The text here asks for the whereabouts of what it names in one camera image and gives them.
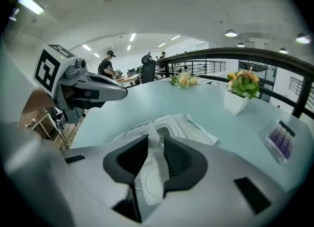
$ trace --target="black chair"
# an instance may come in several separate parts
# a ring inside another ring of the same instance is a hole
[[[143,64],[143,79],[142,79],[142,83],[147,83],[147,82],[151,82],[154,80],[154,76],[155,76],[155,66],[156,66],[156,62],[153,60],[153,58],[150,56],[150,52],[145,55],[142,58],[142,64]]]

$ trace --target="black sticker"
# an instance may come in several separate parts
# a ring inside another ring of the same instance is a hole
[[[56,50],[58,53],[64,55],[68,59],[75,56],[74,54],[72,54],[71,52],[67,51],[64,47],[62,47],[60,45],[48,45],[48,46],[53,48],[54,50]]]
[[[53,58],[46,50],[43,50],[36,69],[35,79],[47,88],[49,92],[52,91],[59,67],[60,62]]]

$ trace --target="black cap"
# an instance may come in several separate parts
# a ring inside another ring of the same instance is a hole
[[[111,57],[116,57],[116,55],[113,53],[112,50],[109,50],[109,51],[107,52],[107,54],[109,54]]]

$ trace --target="square white planter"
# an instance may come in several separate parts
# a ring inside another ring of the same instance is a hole
[[[229,110],[234,115],[240,113],[246,106],[249,98],[242,98],[230,92],[230,90],[225,92],[225,109]]]

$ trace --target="handrail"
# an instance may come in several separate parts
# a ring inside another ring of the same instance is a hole
[[[237,59],[256,61],[283,68],[314,81],[314,66],[290,55],[262,49],[215,48],[191,51],[173,55],[156,61],[156,65],[175,63],[194,59]]]

